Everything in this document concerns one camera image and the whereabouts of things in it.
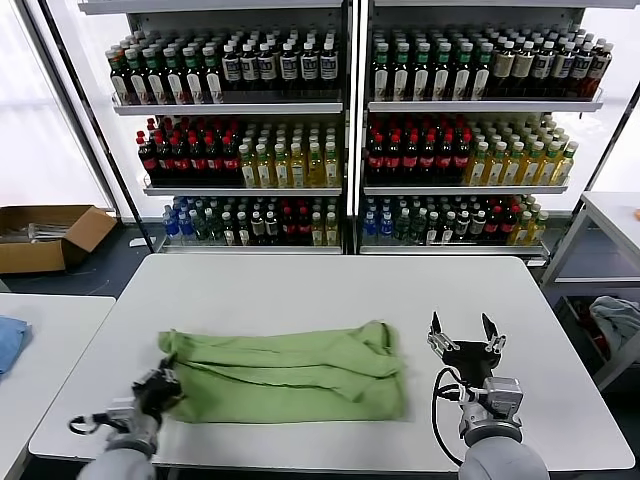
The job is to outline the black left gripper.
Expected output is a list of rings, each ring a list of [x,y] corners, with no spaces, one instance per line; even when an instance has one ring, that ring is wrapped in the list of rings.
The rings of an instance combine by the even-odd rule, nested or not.
[[[145,376],[132,385],[134,398],[144,413],[163,413],[182,398],[182,387],[171,369],[171,358],[164,357]]]

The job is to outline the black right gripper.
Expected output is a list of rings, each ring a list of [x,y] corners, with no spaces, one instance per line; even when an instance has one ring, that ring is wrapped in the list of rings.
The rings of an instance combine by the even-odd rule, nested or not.
[[[493,370],[501,360],[501,351],[506,344],[506,336],[500,334],[496,324],[486,313],[481,315],[487,344],[483,342],[454,342],[441,328],[436,311],[432,314],[427,342],[431,349],[442,355],[446,366],[455,368],[468,387],[482,388],[484,381],[493,376]]]

